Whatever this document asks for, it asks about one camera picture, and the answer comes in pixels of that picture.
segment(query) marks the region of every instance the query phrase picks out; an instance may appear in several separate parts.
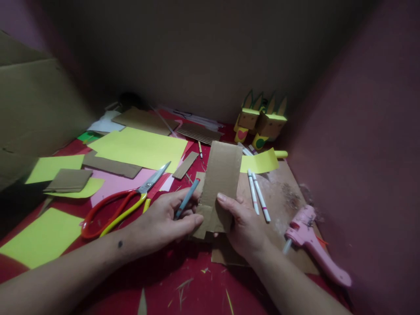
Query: red heart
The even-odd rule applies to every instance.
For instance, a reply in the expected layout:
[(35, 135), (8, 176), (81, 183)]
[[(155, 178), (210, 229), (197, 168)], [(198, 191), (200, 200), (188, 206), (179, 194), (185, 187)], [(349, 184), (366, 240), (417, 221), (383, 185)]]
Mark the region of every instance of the red heart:
[(238, 130), (238, 138), (240, 140), (244, 139), (246, 137), (246, 135), (248, 134), (248, 131), (242, 131), (242, 130)]

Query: blue pen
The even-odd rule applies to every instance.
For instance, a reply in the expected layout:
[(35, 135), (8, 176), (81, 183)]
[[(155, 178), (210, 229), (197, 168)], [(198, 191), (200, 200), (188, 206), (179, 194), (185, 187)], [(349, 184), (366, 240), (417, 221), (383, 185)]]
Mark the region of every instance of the blue pen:
[(194, 190), (196, 190), (196, 188), (197, 188), (197, 186), (198, 186), (199, 182), (200, 182), (200, 179), (199, 179), (199, 178), (197, 178), (197, 179), (194, 181), (194, 183), (192, 184), (192, 186), (191, 186), (191, 188), (189, 189), (189, 191), (188, 191), (187, 195), (185, 196), (184, 200), (182, 201), (181, 205), (179, 206), (178, 211), (176, 212), (176, 215), (175, 215), (175, 218), (174, 218), (175, 220), (179, 219), (179, 216), (181, 215), (181, 213), (183, 212), (183, 210), (184, 210), (185, 206), (186, 206), (186, 205), (187, 205), (187, 203), (189, 202), (189, 199), (190, 199), (190, 198), (191, 198), (191, 196), (193, 195)]

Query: green circle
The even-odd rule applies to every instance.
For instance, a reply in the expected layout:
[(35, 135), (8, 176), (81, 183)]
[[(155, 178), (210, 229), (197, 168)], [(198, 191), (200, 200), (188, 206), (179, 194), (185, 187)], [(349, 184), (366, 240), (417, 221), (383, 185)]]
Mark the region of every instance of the green circle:
[(263, 145), (266, 143), (265, 140), (263, 139), (258, 139), (257, 142), (255, 143), (257, 145), (258, 149), (261, 149), (263, 147)]

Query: scissors blade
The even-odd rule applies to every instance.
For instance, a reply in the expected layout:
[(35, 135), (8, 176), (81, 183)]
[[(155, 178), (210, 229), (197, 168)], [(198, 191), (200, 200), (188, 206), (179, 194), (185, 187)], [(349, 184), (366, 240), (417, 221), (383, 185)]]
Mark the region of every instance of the scissors blade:
[(162, 166), (160, 169), (158, 169), (142, 186), (138, 188), (138, 193), (147, 193), (150, 188), (153, 187), (154, 184), (159, 180), (159, 178), (165, 173), (166, 169), (168, 168), (171, 161), (166, 163), (164, 166)]

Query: scissors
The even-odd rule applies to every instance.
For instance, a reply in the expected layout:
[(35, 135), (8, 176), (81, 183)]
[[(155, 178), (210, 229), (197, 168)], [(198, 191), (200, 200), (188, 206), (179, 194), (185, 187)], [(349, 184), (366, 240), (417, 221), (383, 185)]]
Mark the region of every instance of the scissors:
[[(107, 234), (109, 231), (111, 231), (118, 223), (123, 221), (130, 213), (132, 213), (135, 209), (141, 206), (141, 204), (146, 200), (147, 198), (147, 192), (153, 187), (154, 184), (159, 180), (159, 178), (165, 173), (166, 169), (168, 168), (169, 164), (171, 162), (166, 163), (164, 166), (162, 166), (159, 170), (157, 170), (142, 186), (140, 186), (137, 189), (131, 189), (126, 190), (122, 192), (117, 192), (111, 196), (106, 197), (101, 202), (99, 202), (95, 207), (93, 207), (89, 213), (87, 214), (85, 220), (82, 224), (82, 237), (85, 239), (92, 239), (97, 237), (102, 237), (105, 234)], [(135, 195), (140, 194), (140, 200), (137, 201), (131, 208), (129, 208), (127, 211), (121, 212), (124, 210), (128, 202), (133, 198)], [(107, 203), (110, 201), (117, 199), (121, 196), (127, 195), (122, 202), (121, 206), (117, 209), (117, 211), (114, 213), (114, 215), (109, 219), (107, 224), (103, 226), (98, 232), (96, 233), (89, 233), (89, 224), (92, 222), (92, 219), (94, 215)], [(150, 200), (146, 201), (145, 207), (150, 204)]]

